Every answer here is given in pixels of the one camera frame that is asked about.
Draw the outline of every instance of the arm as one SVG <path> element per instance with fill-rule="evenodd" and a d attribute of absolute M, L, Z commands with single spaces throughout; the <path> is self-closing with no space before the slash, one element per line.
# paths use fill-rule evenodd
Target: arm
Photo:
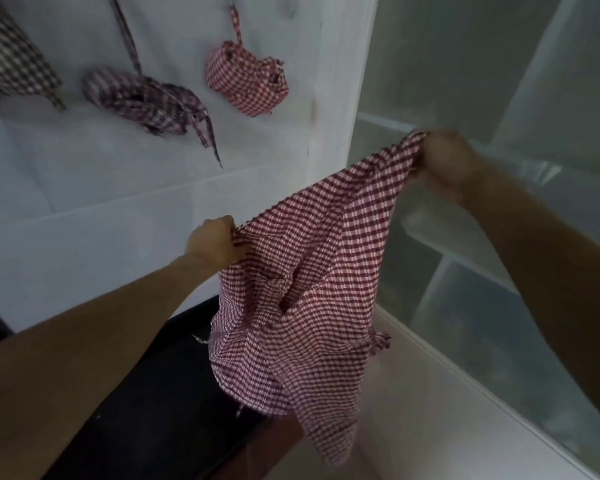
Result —
<path fill-rule="evenodd" d="M 206 221 L 170 265 L 0 343 L 0 480 L 39 479 L 202 282 L 243 257 Z"/>
<path fill-rule="evenodd" d="M 424 140 L 424 174 L 478 221 L 538 329 L 600 411 L 600 247 L 500 174 L 465 140 Z"/>

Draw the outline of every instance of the red checkered pattern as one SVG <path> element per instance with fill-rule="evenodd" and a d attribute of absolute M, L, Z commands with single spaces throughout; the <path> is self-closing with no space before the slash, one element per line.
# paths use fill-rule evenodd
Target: red checkered pattern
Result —
<path fill-rule="evenodd" d="M 207 63 L 207 84 L 247 116 L 271 110 L 289 94 L 282 62 L 272 57 L 258 60 L 242 46 L 238 10 L 231 7 L 238 43 L 225 41 Z"/>
<path fill-rule="evenodd" d="M 63 110 L 56 95 L 60 85 L 51 65 L 0 3 L 0 97 L 41 95 Z"/>
<path fill-rule="evenodd" d="M 220 273 L 209 356 L 220 387 L 266 415 L 293 412 L 322 457 L 349 456 L 391 211 L 425 134 L 412 133 L 280 202 L 236 233 L 251 252 Z"/>
<path fill-rule="evenodd" d="M 216 160 L 222 167 L 206 106 L 191 90 L 163 84 L 143 74 L 136 44 L 118 0 L 111 0 L 111 5 L 137 75 L 108 68 L 92 70 L 82 81 L 85 97 L 98 107 L 138 122 L 145 131 L 156 136 L 163 133 L 184 134 L 187 126 L 191 125 L 202 146 L 208 148 L 209 142 L 198 128 L 198 123 L 204 121 Z"/>

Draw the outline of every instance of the hand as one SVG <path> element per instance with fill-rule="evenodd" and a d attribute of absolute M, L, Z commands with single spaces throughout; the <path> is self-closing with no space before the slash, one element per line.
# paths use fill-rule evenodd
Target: hand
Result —
<path fill-rule="evenodd" d="M 197 265 L 216 273 L 242 259 L 251 249 L 250 245 L 234 246 L 233 217 L 206 220 L 189 236 L 183 258 L 192 258 Z"/>
<path fill-rule="evenodd" d="M 427 184 L 449 200 L 464 204 L 466 193 L 479 186 L 492 167 L 455 131 L 433 131 L 422 142 L 422 174 Z"/>

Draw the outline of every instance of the gingham shirt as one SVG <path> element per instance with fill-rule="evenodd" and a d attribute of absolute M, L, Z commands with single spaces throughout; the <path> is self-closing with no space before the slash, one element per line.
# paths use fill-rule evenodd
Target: gingham shirt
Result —
<path fill-rule="evenodd" d="M 222 167 L 206 106 L 190 89 L 163 84 L 143 74 L 136 44 L 118 0 L 111 0 L 111 6 L 137 74 L 110 68 L 94 69 L 82 81 L 85 97 L 97 107 L 136 121 L 145 131 L 156 136 L 163 133 L 185 134 L 187 126 L 191 125 L 205 148 L 209 142 L 213 146 L 216 160 Z M 198 128 L 202 122 L 206 124 L 207 136 Z"/>
<path fill-rule="evenodd" d="M 351 452 L 390 214 L 425 134 L 333 174 L 237 231 L 251 252 L 220 273 L 209 355 L 220 387 L 266 415 L 295 413 L 322 457 Z"/>
<path fill-rule="evenodd" d="M 55 93 L 60 85 L 51 65 L 0 4 L 0 97 L 41 95 L 64 109 Z"/>
<path fill-rule="evenodd" d="M 231 7 L 231 21 L 238 43 L 227 40 L 207 63 L 207 84 L 247 116 L 271 112 L 282 102 L 289 87 L 282 62 L 263 60 L 242 46 L 238 10 Z"/>

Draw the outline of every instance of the black surface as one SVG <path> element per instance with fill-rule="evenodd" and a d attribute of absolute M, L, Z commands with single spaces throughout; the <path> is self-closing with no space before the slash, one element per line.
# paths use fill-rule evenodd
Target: black surface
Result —
<path fill-rule="evenodd" d="M 217 298 L 172 318 L 44 476 L 56 479 L 203 478 L 264 421 L 218 387 L 206 337 Z"/>

